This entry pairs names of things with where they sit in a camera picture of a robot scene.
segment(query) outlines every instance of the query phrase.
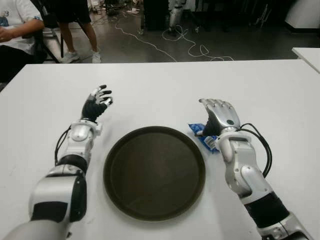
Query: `shorts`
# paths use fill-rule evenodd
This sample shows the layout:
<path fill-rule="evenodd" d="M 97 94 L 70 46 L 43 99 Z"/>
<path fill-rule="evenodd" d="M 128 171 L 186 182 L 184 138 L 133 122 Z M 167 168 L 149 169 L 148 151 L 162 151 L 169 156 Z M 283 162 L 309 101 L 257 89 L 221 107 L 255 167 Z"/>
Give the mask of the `shorts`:
<path fill-rule="evenodd" d="M 54 12 L 59 23 L 91 22 L 87 0 L 57 0 Z"/>

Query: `black pants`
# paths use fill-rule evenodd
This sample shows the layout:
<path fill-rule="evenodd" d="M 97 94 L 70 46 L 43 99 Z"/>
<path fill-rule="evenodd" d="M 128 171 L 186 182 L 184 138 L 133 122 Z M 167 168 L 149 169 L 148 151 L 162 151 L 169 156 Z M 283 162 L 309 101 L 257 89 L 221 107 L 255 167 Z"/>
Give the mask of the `black pants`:
<path fill-rule="evenodd" d="M 0 83 L 10 82 L 26 64 L 33 63 L 32 55 L 17 48 L 0 45 Z"/>

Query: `black cable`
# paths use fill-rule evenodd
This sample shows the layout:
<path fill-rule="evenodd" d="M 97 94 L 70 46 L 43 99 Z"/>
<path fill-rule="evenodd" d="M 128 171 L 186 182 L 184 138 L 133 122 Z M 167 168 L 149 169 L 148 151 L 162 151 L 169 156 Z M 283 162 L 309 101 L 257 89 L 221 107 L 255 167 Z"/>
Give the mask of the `black cable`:
<path fill-rule="evenodd" d="M 250 125 L 252 128 L 254 128 L 254 130 L 257 132 L 253 132 L 249 129 L 245 129 L 243 128 L 244 126 L 246 125 Z M 245 132 L 248 132 L 248 133 L 251 133 L 252 135 L 254 135 L 256 138 L 259 139 L 259 141 L 262 143 L 265 151 L 266 151 L 266 157 L 267 157 L 267 160 L 266 160 L 266 165 L 265 165 L 265 168 L 264 168 L 264 171 L 262 173 L 263 177 L 266 177 L 271 169 L 271 166 L 272 166 L 272 152 L 271 152 L 271 149 L 270 149 L 270 146 L 268 144 L 268 142 L 266 141 L 266 139 L 260 134 L 260 132 L 258 131 L 258 129 L 251 123 L 245 123 L 243 124 L 237 131 L 245 131 Z"/>
<path fill-rule="evenodd" d="M 54 165 L 55 165 L 55 166 L 56 166 L 57 163 L 58 163 L 58 152 L 59 152 L 59 149 L 60 149 L 61 145 L 64 143 L 64 141 L 65 141 L 65 139 L 66 139 L 66 137 L 67 137 L 68 132 L 69 132 L 70 129 L 71 129 L 71 125 L 68 127 L 67 130 L 65 130 L 65 131 L 61 134 L 58 142 L 57 142 L 56 145 L 55 145 L 55 150 L 54 150 Z"/>

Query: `white sneaker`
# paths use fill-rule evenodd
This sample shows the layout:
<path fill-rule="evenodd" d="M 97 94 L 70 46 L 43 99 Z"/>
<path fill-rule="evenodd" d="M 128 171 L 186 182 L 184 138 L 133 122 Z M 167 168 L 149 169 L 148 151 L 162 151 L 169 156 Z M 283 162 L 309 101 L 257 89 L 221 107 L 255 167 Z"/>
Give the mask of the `white sneaker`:
<path fill-rule="evenodd" d="M 92 63 L 93 64 L 101 63 L 101 55 L 99 52 L 92 51 Z"/>
<path fill-rule="evenodd" d="M 138 14 L 139 10 L 133 7 L 132 10 L 127 10 L 127 13 L 129 13 L 129 14 Z"/>
<path fill-rule="evenodd" d="M 67 52 L 64 57 L 61 59 L 61 62 L 63 64 L 69 64 L 72 63 L 73 61 L 79 60 L 80 57 L 76 51 L 74 52 Z"/>

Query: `round tray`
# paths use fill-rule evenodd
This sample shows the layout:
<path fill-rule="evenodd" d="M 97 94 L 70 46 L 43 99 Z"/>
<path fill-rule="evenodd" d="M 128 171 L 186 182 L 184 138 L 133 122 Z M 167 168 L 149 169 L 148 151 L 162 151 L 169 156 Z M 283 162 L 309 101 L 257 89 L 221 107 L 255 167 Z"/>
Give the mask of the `round tray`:
<path fill-rule="evenodd" d="M 104 164 L 104 187 L 127 215 L 163 221 L 185 212 L 202 192 L 203 157 L 194 142 L 168 127 L 134 130 L 111 149 Z"/>

